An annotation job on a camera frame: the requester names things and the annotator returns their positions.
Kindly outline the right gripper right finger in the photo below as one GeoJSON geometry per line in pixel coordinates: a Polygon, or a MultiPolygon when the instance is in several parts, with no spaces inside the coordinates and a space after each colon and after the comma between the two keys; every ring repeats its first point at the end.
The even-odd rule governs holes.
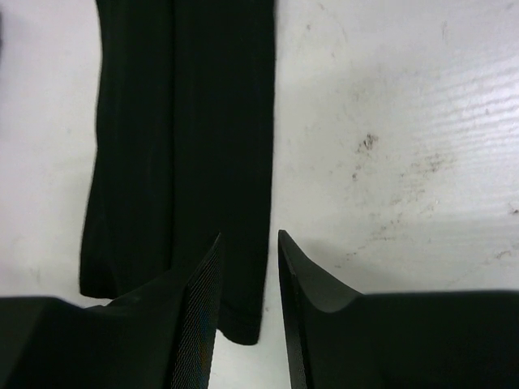
{"type": "Polygon", "coordinates": [[[515,388],[515,291],[363,294],[286,232],[278,267],[294,388],[515,388]]]}

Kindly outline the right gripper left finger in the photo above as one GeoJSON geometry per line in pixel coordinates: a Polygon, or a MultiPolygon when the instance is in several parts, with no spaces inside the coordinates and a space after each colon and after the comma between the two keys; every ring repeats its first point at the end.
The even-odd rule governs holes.
{"type": "Polygon", "coordinates": [[[105,306],[1,300],[4,388],[205,388],[222,290],[221,236],[105,306]]]}

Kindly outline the black tank top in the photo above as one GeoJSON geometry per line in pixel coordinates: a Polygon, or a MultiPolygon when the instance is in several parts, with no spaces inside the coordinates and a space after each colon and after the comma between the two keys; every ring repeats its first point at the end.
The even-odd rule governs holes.
{"type": "Polygon", "coordinates": [[[114,299],[225,244],[218,327],[257,344],[272,191],[272,1],[99,1],[79,290],[114,299]]]}

